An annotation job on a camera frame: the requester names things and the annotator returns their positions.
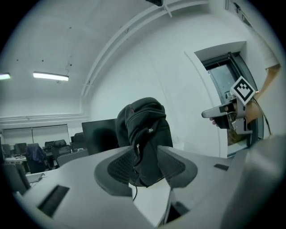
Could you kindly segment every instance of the cable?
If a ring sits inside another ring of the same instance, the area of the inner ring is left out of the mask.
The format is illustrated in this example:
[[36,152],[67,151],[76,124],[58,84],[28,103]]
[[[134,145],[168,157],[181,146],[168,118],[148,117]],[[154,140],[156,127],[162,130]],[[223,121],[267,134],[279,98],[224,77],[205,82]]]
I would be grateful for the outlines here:
[[134,196],[134,198],[133,198],[133,202],[134,202],[134,200],[135,200],[135,198],[136,198],[136,196],[137,196],[137,192],[138,192],[138,190],[137,190],[137,186],[135,186],[135,188],[136,188],[136,194],[135,194],[135,196]]
[[269,135],[272,135],[271,130],[270,130],[270,126],[269,126],[269,123],[268,123],[268,120],[267,120],[267,118],[266,118],[266,116],[265,116],[265,114],[264,114],[262,108],[259,106],[259,104],[258,104],[258,102],[256,101],[255,98],[252,98],[252,99],[254,100],[254,102],[256,103],[256,105],[258,106],[259,110],[261,111],[261,113],[263,114],[263,116],[264,116],[264,118],[265,118],[265,122],[266,122],[267,127],[268,127]]

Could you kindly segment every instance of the computer monitor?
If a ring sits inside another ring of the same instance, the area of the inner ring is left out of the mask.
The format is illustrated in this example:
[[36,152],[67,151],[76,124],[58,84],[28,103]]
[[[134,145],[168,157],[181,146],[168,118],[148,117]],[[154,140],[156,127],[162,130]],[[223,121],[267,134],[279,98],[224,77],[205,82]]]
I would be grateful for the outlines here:
[[82,123],[89,155],[118,147],[115,129],[116,119]]
[[27,143],[17,143],[15,144],[15,151],[18,155],[26,154]]

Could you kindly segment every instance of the person's arm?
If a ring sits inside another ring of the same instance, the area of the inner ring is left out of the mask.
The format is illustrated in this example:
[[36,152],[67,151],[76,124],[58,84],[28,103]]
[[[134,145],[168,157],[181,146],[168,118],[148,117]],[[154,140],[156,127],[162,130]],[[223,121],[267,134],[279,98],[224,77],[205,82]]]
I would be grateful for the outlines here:
[[[274,78],[277,76],[278,71],[280,70],[280,65],[275,65],[273,67],[268,68],[268,74],[266,77],[266,80],[262,86],[262,89],[259,93],[257,93],[254,98],[259,103],[260,96],[267,90],[268,86],[271,84],[271,82],[274,80]],[[246,105],[246,120],[247,123],[257,119],[258,117],[262,117],[262,113],[259,109],[259,107],[256,105],[255,102],[250,101]]]

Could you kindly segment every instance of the black backpack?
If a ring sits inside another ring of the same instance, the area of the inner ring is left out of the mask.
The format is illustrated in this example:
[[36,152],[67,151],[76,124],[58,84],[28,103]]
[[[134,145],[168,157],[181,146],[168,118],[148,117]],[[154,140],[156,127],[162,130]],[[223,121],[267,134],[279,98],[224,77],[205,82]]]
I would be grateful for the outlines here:
[[173,147],[164,107],[154,98],[127,105],[116,120],[120,147],[132,146],[133,169],[129,183],[148,187],[163,177],[158,167],[157,146]]

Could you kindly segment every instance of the fluorescent light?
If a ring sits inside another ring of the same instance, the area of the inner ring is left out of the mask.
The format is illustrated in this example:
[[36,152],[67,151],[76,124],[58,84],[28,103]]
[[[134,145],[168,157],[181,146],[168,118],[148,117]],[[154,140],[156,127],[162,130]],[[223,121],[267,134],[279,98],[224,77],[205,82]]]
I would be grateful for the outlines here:
[[6,79],[10,79],[10,75],[9,73],[3,73],[3,74],[0,74],[0,80],[6,80]]
[[68,81],[68,76],[55,75],[55,74],[44,73],[44,72],[34,72],[33,76],[35,78],[50,79],[50,80],[57,80],[57,81]]

